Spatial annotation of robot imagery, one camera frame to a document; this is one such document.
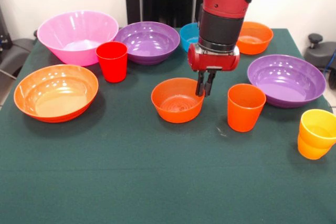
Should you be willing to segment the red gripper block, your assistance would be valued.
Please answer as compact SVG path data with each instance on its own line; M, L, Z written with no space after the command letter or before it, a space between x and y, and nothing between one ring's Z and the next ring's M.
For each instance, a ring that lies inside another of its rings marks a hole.
M190 44L187 53L188 64L193 71L198 71L196 95L201 97L205 91L205 96L209 96L212 84L218 71L232 71L236 69L240 60L240 52L235 46L232 52L211 52L199 46ZM204 71L209 72L208 79L204 84Z

